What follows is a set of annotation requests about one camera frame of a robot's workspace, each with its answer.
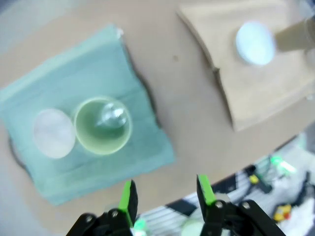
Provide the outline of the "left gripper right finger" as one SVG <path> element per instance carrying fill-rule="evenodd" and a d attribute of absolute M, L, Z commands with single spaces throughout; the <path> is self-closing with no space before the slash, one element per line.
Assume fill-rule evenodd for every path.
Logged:
<path fill-rule="evenodd" d="M 230 230 L 235 236 L 283 236 L 276 223 L 253 200 L 218 200 L 206 175 L 197 175 L 197 197 L 204 220 L 202 236 L 220 236 Z"/>

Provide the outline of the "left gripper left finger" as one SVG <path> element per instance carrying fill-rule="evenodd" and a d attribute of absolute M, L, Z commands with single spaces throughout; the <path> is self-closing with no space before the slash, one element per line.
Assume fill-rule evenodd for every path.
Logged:
<path fill-rule="evenodd" d="M 117 208 L 100 216 L 83 213 L 67 236 L 131 236 L 137 217 L 137 189 L 133 180 L 125 183 Z"/>

